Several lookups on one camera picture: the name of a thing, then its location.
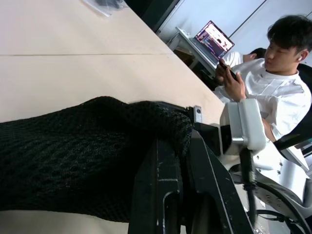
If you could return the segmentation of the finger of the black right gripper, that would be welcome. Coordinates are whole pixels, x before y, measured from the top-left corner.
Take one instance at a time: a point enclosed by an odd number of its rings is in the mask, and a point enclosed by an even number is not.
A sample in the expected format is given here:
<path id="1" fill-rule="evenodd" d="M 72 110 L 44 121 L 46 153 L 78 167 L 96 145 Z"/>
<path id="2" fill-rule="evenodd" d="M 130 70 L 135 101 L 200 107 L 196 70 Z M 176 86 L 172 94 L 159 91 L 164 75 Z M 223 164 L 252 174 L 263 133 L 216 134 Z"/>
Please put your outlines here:
<path id="1" fill-rule="evenodd" d="M 158 104 L 162 109 L 179 112 L 187 116 L 191 122 L 195 122 L 195 114 L 194 114 L 193 107 L 181 107 L 181 106 L 163 102 L 163 101 L 156 101 L 156 104 Z"/>

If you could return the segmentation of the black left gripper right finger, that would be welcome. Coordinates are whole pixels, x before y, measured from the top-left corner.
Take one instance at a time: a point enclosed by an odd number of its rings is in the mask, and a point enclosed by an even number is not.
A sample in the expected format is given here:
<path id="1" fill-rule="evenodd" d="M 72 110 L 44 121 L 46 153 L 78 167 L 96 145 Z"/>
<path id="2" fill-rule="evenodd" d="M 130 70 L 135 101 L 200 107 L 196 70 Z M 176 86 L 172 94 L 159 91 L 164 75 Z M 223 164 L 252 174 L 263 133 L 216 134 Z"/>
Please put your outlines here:
<path id="1" fill-rule="evenodd" d="M 185 157 L 189 187 L 185 190 L 188 234 L 252 234 L 234 182 L 200 133 L 192 132 Z"/>

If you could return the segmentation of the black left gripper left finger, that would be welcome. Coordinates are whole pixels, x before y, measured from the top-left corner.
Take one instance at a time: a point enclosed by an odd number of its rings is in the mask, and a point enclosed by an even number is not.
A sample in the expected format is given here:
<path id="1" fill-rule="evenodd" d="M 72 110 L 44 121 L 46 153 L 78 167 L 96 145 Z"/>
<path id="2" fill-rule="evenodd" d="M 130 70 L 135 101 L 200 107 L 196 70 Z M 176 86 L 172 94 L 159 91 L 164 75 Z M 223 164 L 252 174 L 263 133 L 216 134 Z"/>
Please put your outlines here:
<path id="1" fill-rule="evenodd" d="M 179 159 L 169 143 L 156 139 L 134 180 L 128 233 L 180 233 L 182 198 Z"/>

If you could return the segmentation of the man's right hand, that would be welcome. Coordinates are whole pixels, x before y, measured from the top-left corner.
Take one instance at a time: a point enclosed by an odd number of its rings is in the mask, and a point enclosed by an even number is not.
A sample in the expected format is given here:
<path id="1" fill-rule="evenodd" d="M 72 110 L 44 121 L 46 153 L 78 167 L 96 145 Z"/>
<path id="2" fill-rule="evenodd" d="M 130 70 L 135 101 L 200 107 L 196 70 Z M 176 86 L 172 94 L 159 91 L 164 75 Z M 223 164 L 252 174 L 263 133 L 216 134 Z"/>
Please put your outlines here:
<path id="1" fill-rule="evenodd" d="M 215 79 L 219 85 L 223 85 L 226 83 L 226 85 L 230 84 L 231 77 L 230 77 L 230 66 L 225 64 L 225 67 L 222 66 L 222 63 L 219 63 L 215 70 Z"/>

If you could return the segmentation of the man's left hand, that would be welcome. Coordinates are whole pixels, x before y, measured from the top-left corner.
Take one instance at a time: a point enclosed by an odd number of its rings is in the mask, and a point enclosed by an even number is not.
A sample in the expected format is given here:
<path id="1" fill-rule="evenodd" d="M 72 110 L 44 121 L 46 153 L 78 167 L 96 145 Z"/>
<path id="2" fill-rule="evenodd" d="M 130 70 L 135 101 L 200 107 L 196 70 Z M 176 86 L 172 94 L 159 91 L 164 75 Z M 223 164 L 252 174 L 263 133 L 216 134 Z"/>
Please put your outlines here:
<path id="1" fill-rule="evenodd" d="M 235 102 L 240 102 L 241 100 L 246 99 L 245 95 L 245 84 L 244 81 L 241 77 L 241 74 L 238 72 L 236 73 L 235 77 L 236 79 L 231 75 L 231 71 L 229 70 L 230 73 L 230 79 L 231 82 L 230 84 L 225 86 L 226 93 L 231 97 L 231 99 Z"/>

